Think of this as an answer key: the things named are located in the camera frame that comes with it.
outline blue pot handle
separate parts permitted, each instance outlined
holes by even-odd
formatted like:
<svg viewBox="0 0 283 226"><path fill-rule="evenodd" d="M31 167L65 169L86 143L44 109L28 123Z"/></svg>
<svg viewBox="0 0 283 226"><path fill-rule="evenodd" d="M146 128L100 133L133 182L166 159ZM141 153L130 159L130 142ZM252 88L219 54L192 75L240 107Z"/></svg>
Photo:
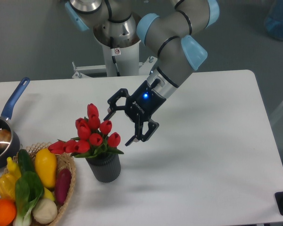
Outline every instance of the blue pot handle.
<svg viewBox="0 0 283 226"><path fill-rule="evenodd" d="M13 94L8 99L7 103L5 104L3 111L1 113L1 117L5 119L11 119L11 116L13 114L14 106L19 99L19 97L22 95L23 91L26 89L27 85L29 84L30 79L25 77L20 81L20 84L17 86Z"/></svg>

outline gray floor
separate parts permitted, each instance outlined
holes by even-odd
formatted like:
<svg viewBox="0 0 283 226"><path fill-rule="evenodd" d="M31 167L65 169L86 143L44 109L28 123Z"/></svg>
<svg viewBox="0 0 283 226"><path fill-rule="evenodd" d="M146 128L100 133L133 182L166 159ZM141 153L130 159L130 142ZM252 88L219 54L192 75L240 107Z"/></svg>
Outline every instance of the gray floor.
<svg viewBox="0 0 283 226"><path fill-rule="evenodd" d="M168 0L133 0L136 13L165 16ZM63 1L0 0L0 81L69 79L77 66L103 65L93 34L78 32ZM200 72L252 70L270 116L283 100L283 41L270 38L263 22L272 0L219 0L220 18L194 38L207 50ZM140 61L151 52L141 45ZM274 128L283 160L283 120Z"/></svg>

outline bok choy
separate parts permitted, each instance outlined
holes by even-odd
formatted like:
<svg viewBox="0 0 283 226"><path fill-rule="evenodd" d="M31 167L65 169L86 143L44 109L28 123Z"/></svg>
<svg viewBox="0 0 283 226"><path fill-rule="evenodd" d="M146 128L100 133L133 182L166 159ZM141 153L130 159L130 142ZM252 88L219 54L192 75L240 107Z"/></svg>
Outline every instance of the bok choy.
<svg viewBox="0 0 283 226"><path fill-rule="evenodd" d="M13 226L29 226L31 212L44 194L44 187L35 172L26 171L16 182L17 216Z"/></svg>

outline gray flower pot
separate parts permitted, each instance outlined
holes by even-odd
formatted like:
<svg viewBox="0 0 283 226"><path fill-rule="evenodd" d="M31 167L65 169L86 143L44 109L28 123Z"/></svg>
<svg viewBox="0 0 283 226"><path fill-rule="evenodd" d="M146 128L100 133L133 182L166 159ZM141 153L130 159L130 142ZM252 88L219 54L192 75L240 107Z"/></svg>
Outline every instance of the gray flower pot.
<svg viewBox="0 0 283 226"><path fill-rule="evenodd" d="M95 178L103 183L114 181L121 172L118 154L104 157L86 158Z"/></svg>

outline yellow squash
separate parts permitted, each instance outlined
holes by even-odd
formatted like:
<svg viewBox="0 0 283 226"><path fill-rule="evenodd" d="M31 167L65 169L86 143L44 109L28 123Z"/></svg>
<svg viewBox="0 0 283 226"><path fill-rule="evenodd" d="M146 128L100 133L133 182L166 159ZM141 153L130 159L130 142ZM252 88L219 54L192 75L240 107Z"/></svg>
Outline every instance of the yellow squash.
<svg viewBox="0 0 283 226"><path fill-rule="evenodd" d="M52 201L55 201L55 197L53 196L53 194L51 193L51 191L48 190L48 189L45 188L45 187L44 187L43 199L50 199L50 200L52 200Z"/></svg>
<svg viewBox="0 0 283 226"><path fill-rule="evenodd" d="M16 181L11 173L3 174L0 177L0 196L2 199L9 199L15 201L16 199Z"/></svg>
<svg viewBox="0 0 283 226"><path fill-rule="evenodd" d="M42 184L47 189L53 189L56 184L57 158L47 148L41 149L36 154L34 168Z"/></svg>

